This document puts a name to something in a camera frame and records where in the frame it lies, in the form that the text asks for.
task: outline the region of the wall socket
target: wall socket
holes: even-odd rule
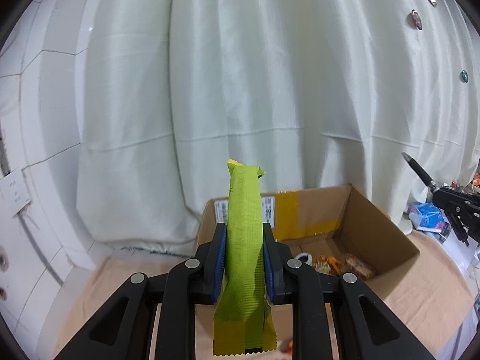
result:
[[[20,168],[0,179],[0,193],[12,217],[30,202],[30,195]]]

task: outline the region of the blue gripper pad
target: blue gripper pad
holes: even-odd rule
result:
[[[225,248],[227,246],[227,226],[223,226],[222,239],[218,248],[217,260],[215,261],[215,269],[213,274],[212,298],[216,303],[220,292],[222,291],[223,272],[225,270]]]
[[[263,270],[265,271],[265,287],[267,289],[268,299],[273,303],[275,297],[273,288],[273,269],[265,240],[263,240]]]

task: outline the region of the white ring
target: white ring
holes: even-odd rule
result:
[[[309,265],[309,266],[311,266],[311,264],[312,264],[313,261],[314,261],[310,253],[300,253],[300,254],[297,254],[297,255],[295,256],[295,258],[296,258],[297,260],[300,260],[301,257],[306,257],[306,258],[307,258],[307,261],[305,262],[305,264],[307,264],[307,265]]]

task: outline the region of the open cardboard box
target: open cardboard box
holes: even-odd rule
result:
[[[400,229],[352,186],[262,196],[274,196],[273,234],[278,242],[289,245],[293,256],[308,252],[314,258],[318,255],[341,258],[349,252],[376,270],[377,275],[366,283],[381,299],[393,291],[419,256],[417,247]],[[215,201],[223,199],[207,203],[197,245],[212,240],[217,224]],[[208,341],[203,348],[211,348],[213,312],[213,306],[197,307],[196,331],[202,332],[201,340]],[[290,339],[291,306],[273,306],[272,317],[277,339]]]

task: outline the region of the triangular cutout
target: triangular cutout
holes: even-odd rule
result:
[[[382,345],[400,338],[400,333],[397,332],[387,318],[367,297],[360,297],[359,302],[365,321],[367,322],[371,340],[375,345]]]
[[[90,339],[112,346],[117,340],[128,298],[121,298],[105,317],[92,329]]]

